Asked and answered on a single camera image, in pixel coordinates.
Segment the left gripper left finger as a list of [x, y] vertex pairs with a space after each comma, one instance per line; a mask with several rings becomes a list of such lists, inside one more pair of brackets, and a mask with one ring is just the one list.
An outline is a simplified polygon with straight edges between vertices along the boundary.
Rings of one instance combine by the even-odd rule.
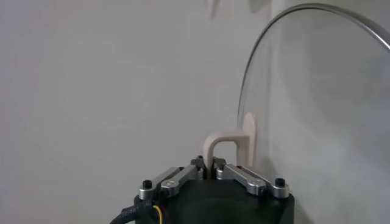
[[203, 156], [197, 156], [186, 167], [171, 167], [151, 180], [144, 180], [139, 187], [138, 197], [140, 200], [152, 200], [159, 194], [174, 197], [188, 181], [203, 179]]

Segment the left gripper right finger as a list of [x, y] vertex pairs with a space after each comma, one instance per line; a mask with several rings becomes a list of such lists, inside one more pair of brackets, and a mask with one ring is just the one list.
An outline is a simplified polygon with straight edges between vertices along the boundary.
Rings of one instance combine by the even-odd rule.
[[268, 192], [274, 198], [289, 197], [289, 186], [284, 178], [267, 177], [252, 167], [227, 164], [225, 159], [214, 157], [212, 172], [217, 180], [238, 182], [251, 195], [260, 196]]

